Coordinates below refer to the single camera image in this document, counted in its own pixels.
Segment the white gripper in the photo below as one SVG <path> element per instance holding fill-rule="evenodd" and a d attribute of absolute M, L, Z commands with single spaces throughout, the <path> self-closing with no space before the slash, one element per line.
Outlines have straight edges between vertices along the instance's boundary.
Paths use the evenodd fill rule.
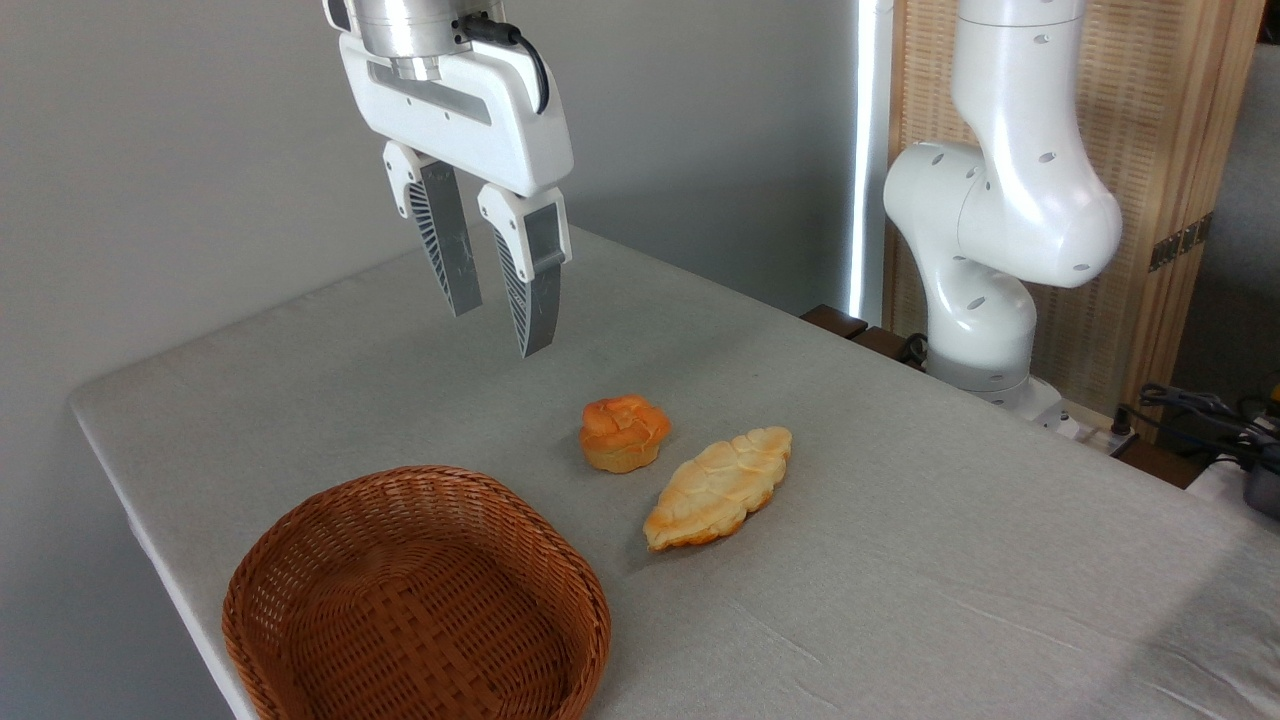
<path fill-rule="evenodd" d="M 561 270 L 572 259 L 556 188 L 573 168 L 558 88 L 538 113 L 536 69 L 521 47 L 474 44 L 440 56 L 430 81 L 398 77 L 351 33 L 338 47 L 361 117 L 389 140 L 383 164 L 397 210 L 416 225 L 452 314 L 483 304 L 457 167 L 489 182 L 477 201 L 494 231 L 520 355 L 550 345 Z"/>

